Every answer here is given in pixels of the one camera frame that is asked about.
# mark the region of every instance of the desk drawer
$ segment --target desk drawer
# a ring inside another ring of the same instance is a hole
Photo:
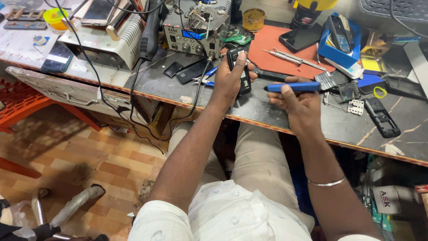
[[[111,107],[98,99],[98,87],[12,66],[8,67],[6,71],[55,101],[119,117],[119,114]],[[129,95],[105,89],[103,89],[103,95],[109,105],[115,109],[124,109],[122,116],[129,119],[131,113]],[[159,102],[152,101],[150,103],[140,96],[136,96],[135,99],[137,104],[134,107],[138,111],[134,109],[132,119],[141,124],[150,124],[156,114]]]

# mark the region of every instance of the fingernail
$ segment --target fingernail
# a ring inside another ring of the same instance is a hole
[[[244,53],[244,52],[241,52],[241,53],[239,53],[239,55],[238,55],[238,59],[239,59],[240,61],[245,61],[245,60],[247,59],[247,57],[245,56],[245,53]]]
[[[281,87],[281,92],[288,92],[291,90],[291,87],[288,84],[285,84]]]

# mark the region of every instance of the drawer handle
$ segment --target drawer handle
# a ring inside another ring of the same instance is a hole
[[[70,94],[69,94],[69,93],[67,93],[66,95],[67,95],[67,101],[68,101],[68,102],[76,103],[76,104],[79,104],[79,105],[88,106],[88,105],[90,105],[92,102],[95,102],[95,103],[97,102],[97,100],[94,100],[94,99],[92,99],[92,100],[90,100],[90,101],[88,101],[88,102],[79,102],[79,101],[75,101],[75,100],[70,99]]]

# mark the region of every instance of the hand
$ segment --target hand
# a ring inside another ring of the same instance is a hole
[[[227,49],[221,50],[221,53],[226,53]],[[235,67],[232,71],[229,69],[227,58],[224,57],[217,67],[217,72],[214,79],[214,91],[211,95],[210,102],[221,108],[224,112],[233,105],[236,96],[241,87],[241,75],[247,61],[247,53],[240,53],[236,60]],[[254,64],[247,62],[250,72],[251,83],[257,78],[257,74],[252,72]]]
[[[286,83],[310,82],[303,77],[287,77]],[[299,137],[321,134],[321,99],[318,92],[294,93],[288,84],[281,87],[281,93],[267,94],[269,102],[284,109],[288,114],[291,130]]]

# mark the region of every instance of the tile floor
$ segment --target tile floor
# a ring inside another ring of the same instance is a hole
[[[49,188],[42,205],[51,221],[73,196],[100,184],[106,193],[84,204],[61,226],[62,233],[93,238],[104,233],[112,241],[127,239],[132,218],[126,214],[136,214],[147,197],[148,186],[166,160],[168,143],[152,140],[162,154],[132,132],[114,133],[105,127],[98,133],[58,105],[30,115],[13,130],[13,135],[0,133],[0,157],[35,169],[42,177],[32,179],[0,169],[4,198],[13,205],[31,200],[38,188]],[[22,211],[35,226],[30,207]]]

